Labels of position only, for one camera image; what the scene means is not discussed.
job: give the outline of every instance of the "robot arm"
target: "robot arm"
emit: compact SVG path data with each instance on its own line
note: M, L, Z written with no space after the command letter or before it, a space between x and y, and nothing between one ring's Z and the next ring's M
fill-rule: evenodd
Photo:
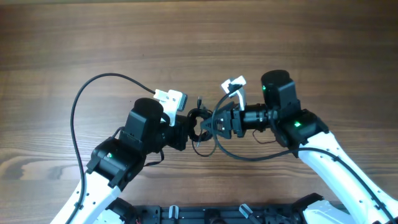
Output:
M300 145L300 148L306 147L322 149L339 156L377 195L391 215L393 217L398 216L398 202L383 192L367 177L347 156L331 132L327 134L321 132L308 138L308 143ZM376 221L387 223L389 221L389 218L376 204L374 198L339 162L322 153L313 151L300 151L298 152L298 157L325 181L351 214L351 217L341 211L339 211L341 213L334 214L337 209L329 208L325 210L323 209L325 207L324 204L316 202L303 211L303 217L308 223L353 223L353 220L356 223L375 223Z
M398 202L374 184L347 156L320 118L308 110L301 109L289 73L284 70L267 72L262 76L261 82L265 104L246 105L242 110L242 102L239 105L229 103L219 111L214 111L214 119L202 122L201 128L226 139L231 138L231 131L237 134L237 137L243 138L248 129L265 131L266 128L271 128L277 142L310 166L351 214L349 216L333 208L323 199L314 200L312 203L307 201L304 205L307 209L301 209L299 215L308 223L387 223L398 216ZM232 97L233 93L242 92L241 89L246 82L240 83L241 85L236 86L234 90L231 90L234 87L232 85L229 85L228 90L226 86L223 86L223 89ZM220 143L218 145L222 151L235 159L261 161L272 158L245 158L228 152ZM352 168L358 176L354 176L341 162L330 157L332 155L340 158L340 161Z
M239 104L231 102L215 110L212 118L204 120L200 126L207 130L207 136L213 134L230 139L233 131L243 138L248 129L264 131L270 128L277 142L310 166L350 213L348 215L332 207L320 195L309 195L292 205L295 220L299 223L388 223L389 220L396 220L398 202L374 184L346 155L328 127L315 114L301 109L289 74L275 70L264 74L261 81L265 104L256 105L246 105L246 94L242 88L246 81L243 77L222 84L228 96L239 97ZM71 223L104 223L105 220L112 223L135 222L131 217L133 212L130 215L117 214L108 208L113 207L125 186L148 165L144 165L146 155L160 152L163 158L164 146L182 151L188 135L193 139L188 133L196 125L195 117L176 115L177 111L184 109L187 96L173 90L168 93L156 90L154 93L154 98L160 102L138 99L119 139L110 137L94 149L85 173L83 203ZM197 137L198 141L209 140ZM228 155L246 161L272 158L250 159L230 152ZM347 166L356 176L349 172ZM77 205L80 189L81 183L52 223L65 223L69 219ZM246 210L245 217L254 222L255 218L248 212Z

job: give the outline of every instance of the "green led light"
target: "green led light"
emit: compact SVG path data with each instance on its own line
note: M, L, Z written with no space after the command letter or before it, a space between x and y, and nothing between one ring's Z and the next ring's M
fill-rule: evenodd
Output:
M294 126L297 128L297 127L300 127L301 124L300 124L300 122L296 121L296 122L294 123Z

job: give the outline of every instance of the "wooden table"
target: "wooden table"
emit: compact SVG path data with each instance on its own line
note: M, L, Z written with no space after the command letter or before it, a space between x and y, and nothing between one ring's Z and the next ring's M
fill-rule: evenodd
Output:
M197 96L214 107L221 82L240 75L248 81L248 103L261 103L261 75L288 70L303 108L319 115L363 171L398 198L397 7L387 1L0 7L0 223L48 223L67 201L80 178L72 102L87 79L106 72L185 92L186 114ZM83 92L75 128L85 164L140 97L152 98L109 77ZM284 150L259 145L251 133L221 142L249 157ZM241 162L221 151L198 157L189 144L183 152L164 151L165 161L144 168L122 198L133 205L237 205L293 202L317 192L337 200L291 155Z

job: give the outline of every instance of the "black cable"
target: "black cable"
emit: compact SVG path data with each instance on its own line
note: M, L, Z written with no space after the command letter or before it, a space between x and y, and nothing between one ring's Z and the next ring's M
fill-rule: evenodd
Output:
M211 118L213 112L211 110L194 108L190 110L187 114L188 118L188 136L194 142L208 141L213 136L209 131L205 131L203 134L197 135L195 133L194 127L196 125L197 117L203 118L204 120Z
M257 143L259 143L259 144L269 144L269 143L274 143L274 142L276 142L276 140L273 140L273 141L266 141L266 142L260 142L256 137L255 137L255 135L254 135L254 133L257 131L257 129L255 129L254 131L253 131L253 133L251 133L252 135L253 135L253 138L254 138L254 140L256 140L256 142Z
M148 162L147 164L144 165L144 167L146 167L146 166L154 166L154 165L157 165L157 164L160 164L161 162L163 162L163 160L164 160L163 150L160 150L159 152L160 152L160 161Z
M238 90L240 87L236 86L236 88L234 88L234 90L231 90L230 93L233 93L234 91ZM223 151L225 154L231 156L234 159L240 159L243 161L264 161L264 160L268 160L268 159L272 159L275 157L279 157L279 156L283 156L286 154L290 154L290 153L295 153L295 152L300 152L300 151L315 151L315 152L320 152L323 154L326 154L330 157L333 158L334 161L338 161L340 162L340 164L342 166L344 166L357 180L358 182L365 188L365 190L369 193L369 195L371 196L371 198L374 199L374 201L377 203L377 205L380 207L380 209L386 214L386 216L388 217L388 219L390 219L391 223L393 224L397 224L396 221L394 220L394 218L392 217L392 215L390 214L390 212L385 208L385 205L379 200L379 198L373 193L373 191L369 188L369 186L365 183L365 181L362 180L362 178L360 178L360 176L355 173L355 171L348 165L346 164L344 161L342 161L340 159L340 157L333 155L330 152L324 151L322 149L316 149L316 148L311 148L311 147L305 147L305 148L301 148L301 149L294 149L294 150L286 150L283 152L278 152L269 156L263 156L263 157L257 157L257 158L247 158L247 157L241 157L241 156L237 156L233 153L228 152L218 141L217 139L217 134L216 134L216 128L215 128L215 114L217 114L218 108L220 107L220 105L225 101L225 99L227 99L227 97L229 96L229 93L225 94L225 96L222 97L222 99L220 99L220 101L217 103L214 111L213 111L213 115L211 116L211 130L213 133L213 137L214 140L216 142L216 144L218 145L218 147L221 149L221 151ZM272 114L271 114L271 125L273 126L273 128L275 128L275 123L274 123L274 110L272 110Z
M124 129L124 126L118 128L118 129L114 132L114 134L112 135L112 138L116 138L116 136L118 135L118 133L119 133L120 131L122 131L123 129Z
M88 86L88 84L90 84L92 81L96 80L97 78L101 78L101 77L121 77L124 79L127 79L137 85L139 85L140 87L142 87L143 89L145 89L146 91L155 94L155 91L147 88L146 86L144 86L143 84L135 81L134 79L127 77L125 75L121 75L121 74L117 74L117 73L105 73L105 74L101 74L101 75L97 75L91 79L89 79L79 90L79 92L76 95L75 101L73 102L72 105L72 112L70 113L70 132L72 133L72 141L73 141L73 147L75 148L75 153L76 153L76 157L77 157L77 162L79 165L79 170L80 170L80 179L81 179L81 190L80 190L80 196L79 196L79 200L77 201L76 205L75 205L75 209L73 210L72 214L69 216L68 220L67 220L67 224L69 224L72 220L73 217L75 217L76 212L78 211L78 209L81 206L81 203L83 201L83 197L85 195L85 186L86 186L86 179L85 179L85 174L84 174L84 169L83 169L83 163L81 162L81 157L80 157L80 153L79 153L79 149L77 147L77 142L76 142L76 136L75 136L75 125L74 125L74 120L75 120L75 110L76 110L76 105L77 105L77 101L79 100L79 97L82 93L82 91Z
M166 113L162 113L162 118L167 126L170 125L170 117Z
M195 148L195 146L193 145L193 142L197 142L200 143L202 141L209 141L211 139L211 137L213 136L209 131L205 131L203 133L203 130L200 130L200 134L197 135L195 133L194 127L197 123L197 117L203 118L204 120L208 119L211 117L211 115L213 114L213 112L211 112L211 110L208 109L200 109L200 105L201 105L201 98L198 98L197 101L197 106L198 108L194 108L192 110L190 110L187 114L187 118L188 118L188 135L189 138L192 140L192 148L195 151L195 153L199 156L202 157L210 157L211 155L213 155L213 153L216 151L217 149L217 145L214 145L213 150L209 153L209 154L200 154L197 149Z

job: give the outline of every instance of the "white clip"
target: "white clip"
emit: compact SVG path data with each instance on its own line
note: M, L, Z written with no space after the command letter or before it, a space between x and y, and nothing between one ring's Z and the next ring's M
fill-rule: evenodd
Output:
M155 90L154 98L159 100L159 103L163 106L163 112L169 116L170 126L174 126L177 111L184 110L187 102L186 94L175 90L169 90L167 93L162 90Z
M246 204L241 204L241 206L239 206L239 211L245 218L249 218L250 214L253 213L253 211Z
M169 208L169 219L174 219L174 220L178 220L178 214L179 214L179 207L176 205L172 205Z
M238 90L236 90L235 92L229 94L229 97L232 98L236 95L238 95L239 98L239 106L240 106L240 110L244 111L244 107L246 106L246 92L243 89L243 86L246 85L246 80L244 79L244 77L241 75L238 78L235 78L234 80L232 78L225 80L225 82L223 82L223 84L221 84L221 87L223 88L223 90L225 91L225 93L229 93L229 85L242 85L242 87Z

